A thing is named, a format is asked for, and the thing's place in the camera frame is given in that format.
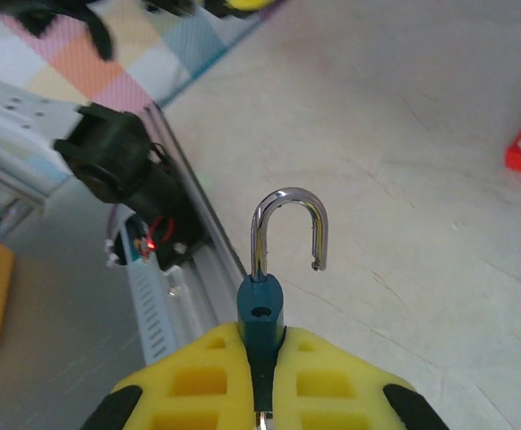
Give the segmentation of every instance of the concrete floor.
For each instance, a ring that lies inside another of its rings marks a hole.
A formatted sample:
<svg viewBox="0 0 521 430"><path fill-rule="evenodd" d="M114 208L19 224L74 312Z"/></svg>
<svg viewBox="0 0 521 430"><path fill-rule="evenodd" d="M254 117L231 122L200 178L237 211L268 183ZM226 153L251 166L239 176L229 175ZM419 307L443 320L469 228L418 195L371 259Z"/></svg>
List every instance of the concrete floor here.
<svg viewBox="0 0 521 430"><path fill-rule="evenodd" d="M450 428L521 429L521 2L291 0L166 109L244 262L278 211L286 320L405 377Z"/></svg>

